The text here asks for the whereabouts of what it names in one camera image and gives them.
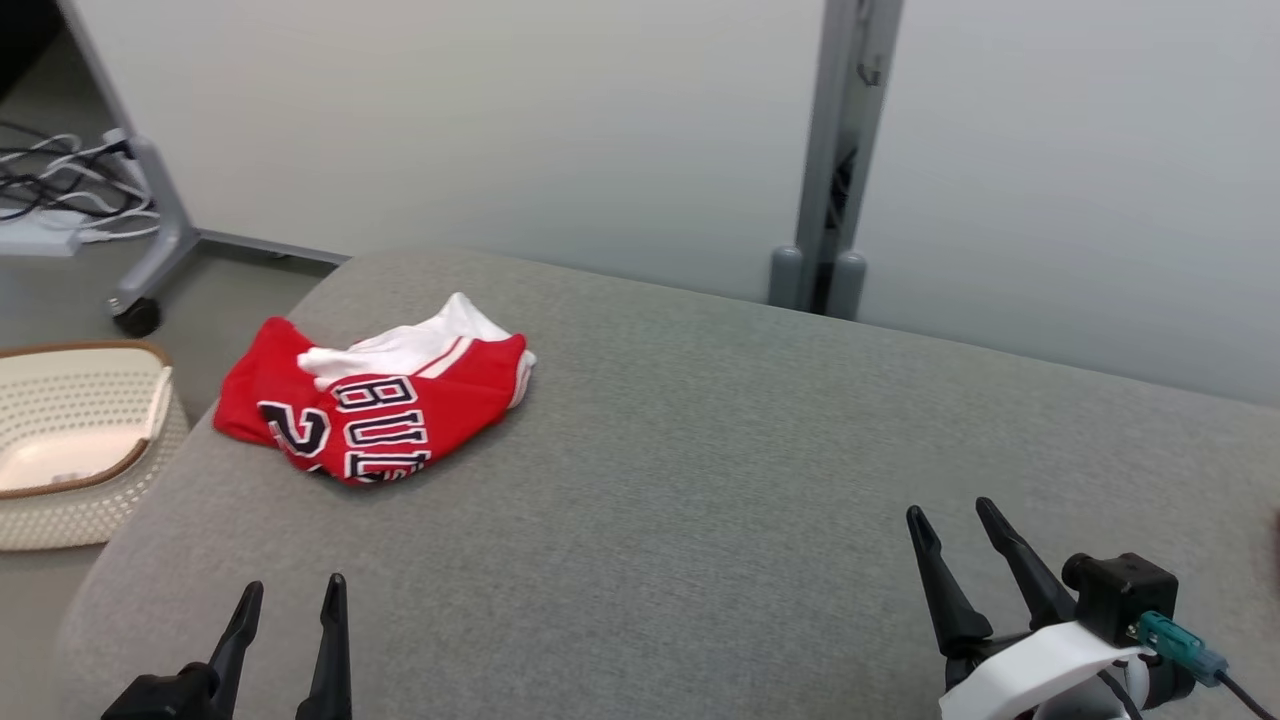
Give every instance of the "laundry basket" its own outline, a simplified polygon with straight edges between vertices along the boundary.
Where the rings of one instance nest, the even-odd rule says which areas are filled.
[[[111,537],[189,430],[170,372],[137,341],[0,352],[0,551]]]

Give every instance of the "black wheel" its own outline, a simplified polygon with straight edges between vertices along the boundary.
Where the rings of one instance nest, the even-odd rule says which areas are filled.
[[[150,297],[140,297],[133,305],[111,318],[115,327],[129,337],[146,337],[160,327],[160,304]]]

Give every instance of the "teal connector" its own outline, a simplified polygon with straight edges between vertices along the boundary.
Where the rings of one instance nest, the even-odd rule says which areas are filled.
[[[1188,633],[1160,612],[1143,612],[1138,620],[1138,642],[1156,651],[1161,657],[1192,671],[1204,687],[1219,684],[1219,673],[1226,671],[1226,659],[1204,647],[1204,641]]]

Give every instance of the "gray table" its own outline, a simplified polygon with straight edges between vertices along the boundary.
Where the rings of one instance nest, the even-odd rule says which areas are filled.
[[[347,345],[456,290],[529,336],[525,405],[365,491],[206,419],[65,620],[63,717],[206,656],[252,579],[237,716],[292,717],[334,570],[358,719],[929,717],[908,505],[997,630],[1027,621],[979,495],[1053,568],[1135,551],[1176,573],[1178,618],[1280,707],[1280,413],[477,255],[352,260],[292,318]],[[1244,716],[1204,689],[1153,715]]]

